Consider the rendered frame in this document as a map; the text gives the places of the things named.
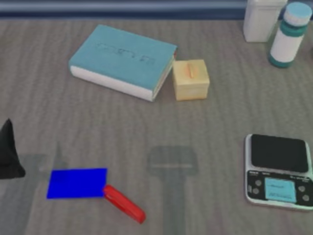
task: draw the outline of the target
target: wooden table surface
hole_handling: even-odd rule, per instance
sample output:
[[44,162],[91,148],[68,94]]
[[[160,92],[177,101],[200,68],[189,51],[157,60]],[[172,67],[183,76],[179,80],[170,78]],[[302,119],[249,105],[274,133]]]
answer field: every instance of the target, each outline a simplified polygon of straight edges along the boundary
[[[208,98],[176,102],[170,76],[154,103],[72,77],[67,62],[99,23],[176,44],[178,60],[204,59]],[[247,202],[244,138],[313,146],[313,25],[282,70],[268,63],[269,45],[244,41],[242,24],[1,21],[0,123],[13,121],[27,172],[0,181],[1,235],[311,234],[313,213]],[[166,146],[194,152],[193,174],[151,173],[148,160]],[[46,200],[52,169],[92,167],[109,169],[108,183],[145,210],[144,224],[102,199]]]

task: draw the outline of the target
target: digital scale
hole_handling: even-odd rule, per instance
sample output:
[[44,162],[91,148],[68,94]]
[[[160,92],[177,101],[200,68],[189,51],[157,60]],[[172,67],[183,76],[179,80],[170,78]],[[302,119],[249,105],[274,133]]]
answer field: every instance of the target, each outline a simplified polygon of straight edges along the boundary
[[313,210],[313,170],[305,141],[248,135],[245,162],[245,191],[250,202]]

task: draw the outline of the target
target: wooden box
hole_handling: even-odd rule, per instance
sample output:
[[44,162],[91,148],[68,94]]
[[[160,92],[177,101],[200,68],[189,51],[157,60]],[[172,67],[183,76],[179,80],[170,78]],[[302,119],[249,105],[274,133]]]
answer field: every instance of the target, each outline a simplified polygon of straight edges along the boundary
[[210,78],[204,60],[174,61],[173,82],[177,101],[205,99]]

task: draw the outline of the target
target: book cover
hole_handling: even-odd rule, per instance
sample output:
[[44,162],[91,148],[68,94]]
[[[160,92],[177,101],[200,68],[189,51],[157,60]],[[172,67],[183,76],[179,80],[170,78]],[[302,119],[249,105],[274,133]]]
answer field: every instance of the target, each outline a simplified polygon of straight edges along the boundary
[[98,25],[69,61],[72,74],[153,101],[172,68],[177,46]]

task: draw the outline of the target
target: bottle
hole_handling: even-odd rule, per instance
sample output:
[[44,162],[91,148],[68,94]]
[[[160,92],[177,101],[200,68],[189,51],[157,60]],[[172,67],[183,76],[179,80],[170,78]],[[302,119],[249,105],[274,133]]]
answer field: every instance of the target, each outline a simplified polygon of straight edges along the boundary
[[248,0],[244,21],[245,40],[248,43],[267,42],[287,1]]
[[304,3],[293,2],[287,5],[269,53],[269,61],[274,66],[287,68],[292,64],[311,16],[312,9]]

